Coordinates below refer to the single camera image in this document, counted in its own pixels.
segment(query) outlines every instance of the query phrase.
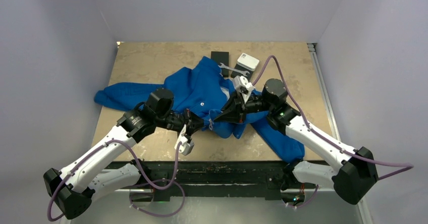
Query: metal frame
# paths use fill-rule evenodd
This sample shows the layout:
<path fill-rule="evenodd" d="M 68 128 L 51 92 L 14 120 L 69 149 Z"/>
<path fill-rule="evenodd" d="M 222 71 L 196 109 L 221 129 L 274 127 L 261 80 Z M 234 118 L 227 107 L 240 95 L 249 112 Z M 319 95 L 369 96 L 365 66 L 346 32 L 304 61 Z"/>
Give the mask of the metal frame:
<path fill-rule="evenodd" d="M 323 95 L 324 105 L 327 111 L 327 117 L 329 118 L 330 128 L 332 129 L 333 137 L 341 141 L 339 130 L 337 128 L 336 119 L 333 113 L 333 108 L 330 103 L 330 98 L 327 93 L 326 84 L 324 83 L 323 74 L 321 68 L 319 67 L 319 61 L 316 56 L 315 46 L 313 43 L 308 43 L 308 50 L 310 57 L 312 58 L 313 67 L 316 72 L 316 77 L 318 78 L 318 84 L 321 89 L 321 94 Z M 371 217 L 370 210 L 367 205 L 366 197 L 363 197 L 360 202 L 357 204 L 358 209 L 361 214 L 361 219 L 364 224 L 373 224 L 373 218 Z"/>

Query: tabletop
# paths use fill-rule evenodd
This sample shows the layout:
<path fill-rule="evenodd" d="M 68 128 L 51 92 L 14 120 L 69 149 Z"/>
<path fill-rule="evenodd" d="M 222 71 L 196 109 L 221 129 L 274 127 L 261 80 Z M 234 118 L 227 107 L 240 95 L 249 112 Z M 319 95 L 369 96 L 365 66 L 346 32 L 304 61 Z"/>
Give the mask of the tabletop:
<path fill-rule="evenodd" d="M 182 67 L 194 68 L 203 56 L 210 57 L 211 51 L 228 51 L 230 67 L 235 66 L 243 52 L 259 59 L 260 63 L 252 79 L 257 77 L 266 58 L 275 55 L 291 93 L 308 120 L 332 134 L 322 91 L 305 42 L 124 42 L 119 47 L 109 85 L 120 82 L 162 84 L 167 76 Z M 268 64 L 256 89 L 261 91 L 264 82 L 270 78 L 280 79 L 273 60 Z M 294 107 L 289 97 L 287 101 Z M 101 140 L 122 115 L 122 111 L 103 106 L 92 145 Z M 192 139 L 195 142 L 192 152 L 187 156 L 180 154 L 179 160 L 280 160 L 250 124 L 246 126 L 240 139 L 233 135 L 223 139 L 208 130 L 196 132 Z M 155 133 L 144 138 L 133 150 L 140 159 L 173 160 L 176 140 L 176 132 L 157 128 Z M 304 159 L 321 158 L 306 147 Z M 132 160 L 128 152 L 116 159 L 128 160 Z"/>

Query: white wall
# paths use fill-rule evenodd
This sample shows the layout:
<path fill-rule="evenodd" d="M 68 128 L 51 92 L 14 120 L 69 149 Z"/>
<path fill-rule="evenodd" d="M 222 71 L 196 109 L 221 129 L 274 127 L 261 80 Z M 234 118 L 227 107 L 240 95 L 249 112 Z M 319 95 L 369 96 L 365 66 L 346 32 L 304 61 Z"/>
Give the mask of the white wall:
<path fill-rule="evenodd" d="M 426 223 L 428 0 L 343 0 L 317 46 L 344 141 L 413 170 L 367 194 L 376 223 Z M 391 170 L 378 167 L 380 174 Z"/>
<path fill-rule="evenodd" d="M 1 223 L 46 223 L 43 173 L 90 147 L 115 58 L 94 0 L 0 0 Z"/>
<path fill-rule="evenodd" d="M 341 0 L 96 0 L 118 41 L 317 42 Z"/>

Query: cable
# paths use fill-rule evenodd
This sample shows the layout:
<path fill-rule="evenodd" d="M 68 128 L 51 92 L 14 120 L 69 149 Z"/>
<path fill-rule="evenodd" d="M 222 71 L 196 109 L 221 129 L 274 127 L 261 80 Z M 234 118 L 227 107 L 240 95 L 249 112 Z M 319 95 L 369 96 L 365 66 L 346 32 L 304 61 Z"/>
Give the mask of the cable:
<path fill-rule="evenodd" d="M 112 139 L 112 140 L 110 140 L 110 141 L 107 141 L 107 142 L 105 142 L 105 144 L 108 146 L 109 144 L 111 144 L 111 143 L 113 143 L 113 142 L 116 142 L 116 143 L 119 143 L 119 144 L 121 144 L 122 146 L 124 146 L 128 151 L 130 151 L 130 153 L 131 153 L 131 155 L 134 157 L 134 159 L 135 159 L 135 162 L 137 163 L 137 168 L 138 168 L 138 170 L 141 172 L 141 174 L 143 175 L 143 177 L 146 179 L 146 181 L 147 181 L 147 184 L 144 184 L 144 185 L 151 185 L 151 186 L 153 186 L 155 189 L 158 189 L 158 190 L 165 190 L 165 189 L 167 189 L 167 188 L 169 188 L 172 184 L 176 184 L 179 188 L 180 188 L 180 190 L 182 190 L 182 193 L 183 193 L 183 203 L 181 204 L 181 206 L 176 210 L 176 211 L 174 211 L 173 212 L 173 214 L 176 214 L 178 211 L 180 211 L 181 210 L 181 208 L 183 208 L 183 205 L 184 205 L 184 200 L 185 200 L 185 196 L 184 196 L 184 190 L 183 190 L 183 188 L 178 184 L 178 183 L 176 183 L 176 182 L 174 182 L 174 179 L 175 179 L 175 177 L 176 177 L 176 175 L 177 175 L 177 169 L 178 169 L 178 154 L 179 154 L 179 149 L 180 149 L 180 145 L 181 145 L 181 143 L 179 143 L 178 144 L 178 146 L 177 146 L 177 150 L 176 150 L 176 154 L 175 154 L 175 162 L 174 162 L 174 172 L 173 172 L 173 176 L 172 176 L 172 179 L 171 180 L 156 180 L 156 181 L 151 181 L 149 178 L 148 178 L 148 176 L 146 175 L 146 173 L 144 172 L 144 169 L 143 169 L 143 167 L 141 166 L 141 164 L 140 164 L 140 161 L 139 161 L 139 159 L 138 159 L 138 157 L 137 157 L 137 155 L 135 155 L 135 152 L 132 150 L 132 148 L 130 147 L 130 146 L 128 146 L 127 144 L 126 144 L 126 142 L 124 142 L 124 141 L 120 141 L 120 140 L 116 140 L 116 139 Z M 51 222 L 53 222 L 53 221 L 57 221 L 57 220 L 59 220 L 61 217 L 63 217 L 64 216 L 64 214 L 62 213 L 61 215 L 59 215 L 59 216 L 57 216 L 57 217 L 55 217 L 55 218 L 53 218 L 52 217 L 52 206 L 53 206 L 53 204 L 54 204 L 54 201 L 55 201 L 55 199 L 57 198 L 57 195 L 58 195 L 58 192 L 60 191 L 60 189 L 61 189 L 61 187 L 67 182 L 67 180 L 70 178 L 70 176 L 82 165 L 82 164 L 84 164 L 88 159 L 90 159 L 92 156 L 94 156 L 94 154 L 96 154 L 97 152 L 99 152 L 101 149 L 103 149 L 104 148 L 104 145 L 101 145 L 101 146 L 99 146 L 99 147 L 97 147 L 96 149 L 94 149 L 93 151 L 91 151 L 90 153 L 88 153 L 81 161 L 79 161 L 75 166 L 74 166 L 74 168 L 72 168 L 71 170 L 70 170 L 70 172 L 64 177 L 64 179 L 60 182 L 60 184 L 57 186 L 57 188 L 55 189 L 55 191 L 53 192 L 53 194 L 52 194 L 52 196 L 51 196 L 51 198 L 50 198 L 50 200 L 49 200 L 49 204 L 48 204 L 48 206 L 47 206 L 47 219 L 49 220 L 49 221 L 51 221 Z M 160 182 L 160 181 L 169 181 L 170 183 L 169 184 L 167 184 L 166 186 L 158 186 L 158 185 L 155 185 L 154 183 L 156 183 L 156 182 Z M 157 214 L 155 214 L 155 213 L 151 213 L 151 212 L 148 212 L 148 211 L 143 211 L 144 213 L 147 213 L 147 214 L 150 214 L 150 215 L 154 215 L 154 216 L 156 216 Z"/>
<path fill-rule="evenodd" d="M 136 210 L 139 210 L 139 211 L 141 211 L 143 213 L 146 213 L 146 214 L 149 214 L 149 215 L 152 215 L 152 216 L 155 216 L 155 217 L 170 217 L 170 216 L 173 216 L 173 215 L 177 214 L 183 208 L 183 206 L 184 206 L 184 202 L 185 202 L 185 198 L 186 198 L 184 196 L 184 189 L 183 189 L 183 187 L 181 187 L 181 185 L 179 185 L 177 182 L 174 182 L 172 180 L 155 180 L 154 183 L 161 182 L 161 181 L 169 181 L 170 183 L 174 183 L 175 185 L 178 186 L 178 188 L 180 188 L 181 193 L 183 194 L 183 201 L 181 202 L 180 207 L 178 207 L 178 209 L 176 211 L 174 211 L 172 213 L 169 213 L 169 214 L 156 214 L 156 213 L 153 213 L 153 212 L 149 212 L 147 210 L 140 209 L 138 206 L 136 206 L 134 204 L 134 202 L 132 202 L 132 195 L 129 195 L 129 202 L 131 203 L 130 207 L 133 207 Z M 145 184 L 141 184 L 141 185 L 134 185 L 133 187 L 143 187 L 143 186 L 146 186 L 148 184 L 149 183 L 145 183 Z"/>
<path fill-rule="evenodd" d="M 308 128 L 308 130 L 310 130 L 311 132 L 313 132 L 315 135 L 317 135 L 319 138 L 323 139 L 324 141 L 326 141 L 327 143 L 329 143 L 330 145 L 332 145 L 333 147 L 335 147 L 336 149 L 342 151 L 343 153 L 351 156 L 351 157 L 355 157 L 357 159 L 360 159 L 362 161 L 365 162 L 369 162 L 369 163 L 373 163 L 373 164 L 378 164 L 378 165 L 382 165 L 382 166 L 389 166 L 389 167 L 402 167 L 402 169 L 391 172 L 389 174 L 386 174 L 384 176 L 379 177 L 379 180 L 383 180 L 386 179 L 388 177 L 394 176 L 396 174 L 399 174 L 401 172 L 407 171 L 412 169 L 414 166 L 411 163 L 392 163 L 392 162 L 383 162 L 383 161 L 377 161 L 377 160 L 373 160 L 373 159 L 369 159 L 369 158 L 365 158 L 365 157 L 361 157 L 358 156 L 352 152 L 346 151 L 345 149 L 342 149 L 340 146 L 336 145 L 334 142 L 330 141 L 328 138 L 324 137 L 323 135 L 321 135 L 319 132 L 317 132 L 315 129 L 313 129 L 310 124 L 309 121 L 307 120 L 302 108 L 300 107 L 300 105 L 297 103 L 297 101 L 294 99 L 293 95 L 291 94 L 290 90 L 288 89 L 287 83 L 285 82 L 284 79 L 284 75 L 282 74 L 281 68 L 280 68 L 280 64 L 278 63 L 277 58 L 274 55 L 269 56 L 266 59 L 266 62 L 263 65 L 263 68 L 261 69 L 260 74 L 257 76 L 257 78 L 254 80 L 254 82 L 252 83 L 253 85 L 255 85 L 258 80 L 260 79 L 261 75 L 263 74 L 264 70 L 266 69 L 266 66 L 268 65 L 268 62 L 274 59 L 275 63 L 277 64 L 278 67 L 278 72 L 281 76 L 281 80 L 284 83 L 284 87 L 286 89 L 286 91 L 288 92 L 288 95 L 290 96 L 290 99 L 293 101 L 293 103 L 296 105 L 296 107 L 299 109 L 300 114 L 302 115 L 303 121 L 305 122 L 306 127 Z"/>

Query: wrench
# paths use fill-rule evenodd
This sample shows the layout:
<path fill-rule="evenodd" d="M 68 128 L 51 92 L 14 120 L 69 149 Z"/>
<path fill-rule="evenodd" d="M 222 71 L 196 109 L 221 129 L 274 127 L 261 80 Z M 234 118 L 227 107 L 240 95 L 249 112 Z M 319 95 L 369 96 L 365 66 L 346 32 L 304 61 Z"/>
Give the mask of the wrench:
<path fill-rule="evenodd" d="M 222 69 L 228 69 L 228 70 L 231 70 L 231 71 L 235 71 L 237 73 L 242 74 L 244 77 L 247 77 L 247 74 L 250 73 L 248 71 L 241 71 L 241 70 L 238 70 L 238 69 L 234 69 L 234 68 L 228 67 L 228 66 L 224 65 L 223 63 L 220 63 L 219 67 L 222 68 Z"/>

